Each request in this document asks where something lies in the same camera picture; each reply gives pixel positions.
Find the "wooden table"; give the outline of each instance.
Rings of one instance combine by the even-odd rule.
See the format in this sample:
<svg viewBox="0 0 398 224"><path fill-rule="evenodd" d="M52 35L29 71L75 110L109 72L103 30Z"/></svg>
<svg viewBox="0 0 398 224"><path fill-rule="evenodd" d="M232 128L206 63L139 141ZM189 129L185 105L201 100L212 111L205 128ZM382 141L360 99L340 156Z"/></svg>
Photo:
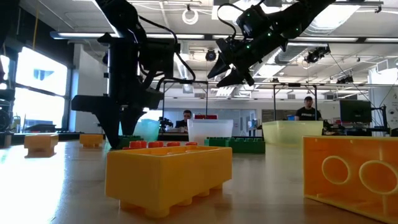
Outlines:
<svg viewBox="0 0 398 224"><path fill-rule="evenodd" d="M234 155L233 179L223 191L172 208L162 220L120 211L104 196L105 150L72 141L55 151L49 159L25 159L23 146L0 149L0 223L377 223L304 199L299 149Z"/></svg>

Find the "person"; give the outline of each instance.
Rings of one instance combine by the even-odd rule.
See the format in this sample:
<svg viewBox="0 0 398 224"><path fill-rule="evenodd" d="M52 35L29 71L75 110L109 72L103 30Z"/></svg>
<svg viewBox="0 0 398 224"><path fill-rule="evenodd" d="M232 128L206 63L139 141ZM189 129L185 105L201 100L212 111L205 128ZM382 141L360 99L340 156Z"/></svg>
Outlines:
<svg viewBox="0 0 398 224"><path fill-rule="evenodd" d="M188 120L191 119L192 112L190 110L185 110L183 115L184 115L184 119L181 121L177 121L175 123L175 128L188 127Z"/></svg>
<svg viewBox="0 0 398 224"><path fill-rule="evenodd" d="M295 121L315 121L315 109L312 107L312 97L307 96L304 99L304 107L298 109L294 116ZM317 119L322 120L321 113L317 111Z"/></svg>

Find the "lego brick hole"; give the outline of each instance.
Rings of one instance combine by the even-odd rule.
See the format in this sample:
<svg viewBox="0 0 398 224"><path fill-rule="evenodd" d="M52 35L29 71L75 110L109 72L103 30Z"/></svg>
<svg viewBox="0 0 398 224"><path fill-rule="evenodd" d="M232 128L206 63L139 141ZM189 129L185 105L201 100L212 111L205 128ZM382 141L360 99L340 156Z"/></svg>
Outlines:
<svg viewBox="0 0 398 224"><path fill-rule="evenodd" d="M371 192L381 195L398 192L398 171L384 161L367 161L359 168L362 184Z"/></svg>
<svg viewBox="0 0 398 224"><path fill-rule="evenodd" d="M322 162L322 174L332 184L341 185L351 178L348 163L340 156L329 156Z"/></svg>

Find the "yellow lego brick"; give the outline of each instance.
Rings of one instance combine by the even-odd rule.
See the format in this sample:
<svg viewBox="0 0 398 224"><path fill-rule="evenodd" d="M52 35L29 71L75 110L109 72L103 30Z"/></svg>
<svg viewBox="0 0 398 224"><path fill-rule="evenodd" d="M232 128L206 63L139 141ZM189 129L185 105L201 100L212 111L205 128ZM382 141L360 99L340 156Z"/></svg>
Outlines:
<svg viewBox="0 0 398 224"><path fill-rule="evenodd" d="M304 137L304 195L398 223L398 138Z"/></svg>
<svg viewBox="0 0 398 224"><path fill-rule="evenodd" d="M102 134L81 134L80 144L83 147L100 147L104 141L104 136Z"/></svg>
<svg viewBox="0 0 398 224"><path fill-rule="evenodd" d="M192 197L222 189L231 178L230 147L112 151L106 160L105 194L119 199L121 209L143 207L148 217L162 218L171 206L190 205Z"/></svg>
<svg viewBox="0 0 398 224"><path fill-rule="evenodd" d="M57 144L58 134L27 135L24 140L24 147L28 151L26 157L52 157Z"/></svg>

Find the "ceiling light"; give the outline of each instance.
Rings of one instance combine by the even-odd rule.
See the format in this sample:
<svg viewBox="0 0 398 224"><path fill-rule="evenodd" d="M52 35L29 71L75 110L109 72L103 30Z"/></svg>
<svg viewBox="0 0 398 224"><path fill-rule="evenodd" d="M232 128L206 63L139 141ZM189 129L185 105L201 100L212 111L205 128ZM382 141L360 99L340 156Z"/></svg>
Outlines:
<svg viewBox="0 0 398 224"><path fill-rule="evenodd" d="M174 38L172 34L147 34L150 38ZM204 39L203 34L177 34L178 39Z"/></svg>
<svg viewBox="0 0 398 224"><path fill-rule="evenodd" d="M294 41L301 42L356 42L355 37L297 37Z"/></svg>
<svg viewBox="0 0 398 224"><path fill-rule="evenodd" d="M298 43L298 42L291 42L287 44L291 47L327 47L328 44L313 44L313 43Z"/></svg>
<svg viewBox="0 0 398 224"><path fill-rule="evenodd" d="M213 39L215 39L215 40L226 39L228 37L229 37L229 35L213 35ZM243 35L236 35L235 39L236 40L243 40Z"/></svg>
<svg viewBox="0 0 398 224"><path fill-rule="evenodd" d="M96 39L104 35L104 33L73 33L73 32L56 32L50 33L53 39ZM115 33L110 34L112 37L118 37ZM172 34L147 34L150 38L174 38ZM177 34L179 39L204 39L203 34Z"/></svg>
<svg viewBox="0 0 398 224"><path fill-rule="evenodd" d="M51 37L53 39L89 39L89 38L100 38L104 33L72 33L72 32L51 32Z"/></svg>
<svg viewBox="0 0 398 224"><path fill-rule="evenodd" d="M149 4L149 3L163 3L163 4L178 4L178 5L186 5L189 4L191 6L201 6L201 1L146 1L146 0L127 0L129 3L141 3L141 4Z"/></svg>
<svg viewBox="0 0 398 224"><path fill-rule="evenodd" d="M398 38L367 38L365 42L378 42L378 43L398 42Z"/></svg>

